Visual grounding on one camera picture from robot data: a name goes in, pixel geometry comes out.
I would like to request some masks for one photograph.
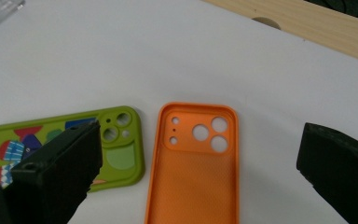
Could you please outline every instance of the green phone case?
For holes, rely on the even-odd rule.
[[[89,112],[0,125],[0,185],[11,183],[10,169],[67,128],[98,120],[103,167],[91,191],[135,184],[145,172],[141,121],[134,109],[118,106]]]

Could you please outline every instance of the phone case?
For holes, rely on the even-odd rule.
[[[103,167],[91,191],[138,182],[145,172],[141,121],[134,109],[119,106],[0,125],[0,185],[9,185],[9,170],[63,130],[96,119],[101,124]]]
[[[231,108],[161,109],[145,214],[145,224],[159,223],[239,223],[238,119]]]

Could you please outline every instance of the orange phone case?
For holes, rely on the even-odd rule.
[[[145,224],[239,223],[238,118],[171,103],[158,117]]]

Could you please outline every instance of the wooden edge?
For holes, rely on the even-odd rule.
[[[358,19],[301,0],[203,0],[358,59]]]

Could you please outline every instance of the camera hole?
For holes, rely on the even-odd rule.
[[[227,129],[227,121],[221,117],[216,117],[212,120],[212,128],[218,133],[223,133]]]
[[[208,135],[208,128],[203,124],[198,124],[193,128],[193,136],[199,141],[204,141],[208,138]]]
[[[226,138],[224,138],[220,135],[217,135],[212,138],[211,147],[212,147],[213,151],[221,153],[221,152],[224,152],[227,150],[228,142],[227,142]]]
[[[126,126],[130,123],[130,115],[126,113],[121,113],[117,116],[117,124],[120,126]]]
[[[178,143],[178,139],[177,139],[176,137],[171,137],[171,138],[170,138],[170,143],[171,143],[172,145],[176,145],[176,144]]]
[[[103,139],[111,142],[113,140],[115,140],[117,138],[117,130],[116,129],[112,129],[112,128],[108,128],[103,132]]]
[[[123,137],[130,137],[130,131],[124,130],[121,135],[123,135]]]
[[[172,118],[172,123],[173,123],[173,124],[178,124],[178,123],[179,123],[179,118],[173,117],[173,118]]]

